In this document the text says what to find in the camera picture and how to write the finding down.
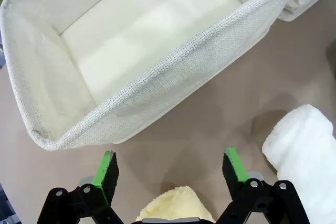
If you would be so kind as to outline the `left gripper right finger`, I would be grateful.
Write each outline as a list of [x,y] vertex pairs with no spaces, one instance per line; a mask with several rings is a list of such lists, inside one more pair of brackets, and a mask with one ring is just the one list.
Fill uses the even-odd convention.
[[309,223],[292,182],[274,185],[248,176],[235,148],[225,149],[222,172],[232,201],[217,223],[246,223],[251,213],[262,213],[268,223]]

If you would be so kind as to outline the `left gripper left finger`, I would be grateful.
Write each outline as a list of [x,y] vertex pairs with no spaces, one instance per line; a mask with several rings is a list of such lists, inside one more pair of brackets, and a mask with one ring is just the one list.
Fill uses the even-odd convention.
[[116,153],[106,151],[91,184],[68,192],[56,187],[49,191],[38,223],[79,223],[92,218],[95,223],[122,223],[111,208],[119,168]]

